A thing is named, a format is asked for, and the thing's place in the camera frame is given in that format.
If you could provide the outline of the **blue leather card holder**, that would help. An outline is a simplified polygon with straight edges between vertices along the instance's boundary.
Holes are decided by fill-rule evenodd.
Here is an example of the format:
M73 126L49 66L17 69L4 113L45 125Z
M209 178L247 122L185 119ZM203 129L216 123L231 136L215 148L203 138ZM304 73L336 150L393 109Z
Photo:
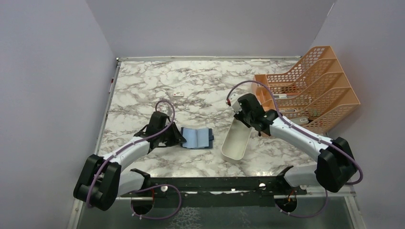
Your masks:
M214 135L211 128L190 129L181 128L181 134L186 140L180 144L182 148L187 149L212 149Z

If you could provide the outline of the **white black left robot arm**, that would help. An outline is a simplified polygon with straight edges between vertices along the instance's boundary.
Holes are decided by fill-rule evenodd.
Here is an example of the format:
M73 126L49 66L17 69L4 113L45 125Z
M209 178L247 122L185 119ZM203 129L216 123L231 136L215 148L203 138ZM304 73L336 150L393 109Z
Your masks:
M108 210L115 199L130 191L139 196L150 190L145 172L135 170L123 175L122 171L137 159L158 147L172 147L186 143L170 117L155 111L140 131L123 146L104 156L91 155L84 164L73 191L74 198L89 207Z

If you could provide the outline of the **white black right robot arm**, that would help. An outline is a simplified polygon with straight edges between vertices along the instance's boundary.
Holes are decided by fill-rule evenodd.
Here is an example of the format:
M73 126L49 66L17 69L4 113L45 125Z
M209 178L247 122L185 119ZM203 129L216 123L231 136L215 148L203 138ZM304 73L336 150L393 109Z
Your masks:
M322 186L337 193L357 172L352 150L344 138L317 135L294 124L276 110L265 111L252 93L233 94L226 103L234 110L235 119L246 127L280 138L316 162L312 166L290 167L281 172L275 182L279 193L287 194L302 185Z

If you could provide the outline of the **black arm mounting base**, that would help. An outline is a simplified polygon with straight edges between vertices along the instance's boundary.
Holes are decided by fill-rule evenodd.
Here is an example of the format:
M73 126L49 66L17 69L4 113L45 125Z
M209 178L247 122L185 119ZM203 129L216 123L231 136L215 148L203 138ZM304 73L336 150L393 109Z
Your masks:
M300 187L291 187L285 180L286 170L267 177L151 177L138 169L144 179L139 190L130 190L119 197L130 198L130 207L137 214L154 208L182 207L281 207L292 212L297 196L307 194Z

